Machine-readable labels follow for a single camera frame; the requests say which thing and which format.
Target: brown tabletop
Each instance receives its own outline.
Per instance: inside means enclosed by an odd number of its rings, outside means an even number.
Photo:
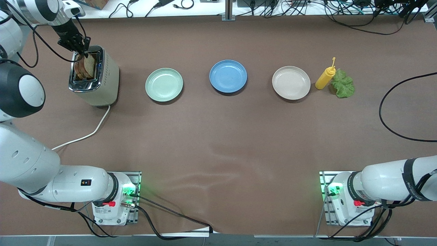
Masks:
[[[359,17],[339,18],[348,23]],[[392,32],[399,17],[378,17],[368,30]],[[101,130],[63,148],[64,165],[93,165],[108,171],[142,171],[142,195],[232,234],[313,235],[322,207],[319,171],[361,170],[380,162],[437,154],[436,144],[401,139],[378,119],[378,106],[397,82],[434,72],[437,31],[422,20],[395,35],[359,32],[325,17],[272,19],[219,17],[138,18],[83,21],[91,43],[103,46],[121,70],[118,101]],[[50,27],[38,31],[56,45]],[[30,71],[43,83],[44,108],[16,120],[18,127],[49,147],[92,132],[106,107],[95,108],[68,90],[70,64],[38,42],[40,63]],[[24,55],[35,57],[28,40]],[[325,88],[298,102],[273,90],[273,73],[302,68],[316,81],[336,57],[354,79],[356,93],[338,99]],[[216,92],[208,74],[218,61],[233,59],[247,70],[244,90]],[[171,67],[184,78],[178,100],[153,102],[148,75]],[[412,137],[437,139],[435,77],[404,84],[387,98],[387,124]],[[90,233],[76,214],[41,207],[0,185],[0,234]],[[160,232],[201,226],[146,204]],[[415,202],[394,210],[382,235],[437,236],[437,203]],[[322,223],[320,234],[338,227]],[[117,235],[151,233],[137,225],[108,228]],[[348,229],[357,235],[362,229]]]

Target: white plate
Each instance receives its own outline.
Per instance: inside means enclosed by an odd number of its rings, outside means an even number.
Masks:
[[[281,97],[297,100],[306,96],[311,87],[308,75],[300,68],[281,67],[273,74],[273,89]]]

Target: cardboard box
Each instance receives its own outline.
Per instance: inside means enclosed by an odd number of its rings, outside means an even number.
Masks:
[[[76,3],[80,3],[83,5],[87,5],[98,10],[102,10],[102,8],[108,3],[109,0],[73,0]]]

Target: blue plate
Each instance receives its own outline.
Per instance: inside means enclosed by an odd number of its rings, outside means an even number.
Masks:
[[[211,68],[209,81],[216,90],[232,93],[243,88],[246,84],[247,72],[239,62],[223,60]]]

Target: red button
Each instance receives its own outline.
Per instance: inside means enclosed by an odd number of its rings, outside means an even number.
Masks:
[[[364,202],[361,202],[361,201],[354,201],[354,205],[357,206],[357,207],[359,207],[359,206],[361,206],[361,205],[363,205],[363,204],[364,204]]]
[[[110,202],[104,202],[102,203],[103,205],[109,205],[110,207],[115,207],[115,202],[114,201],[110,201]]]

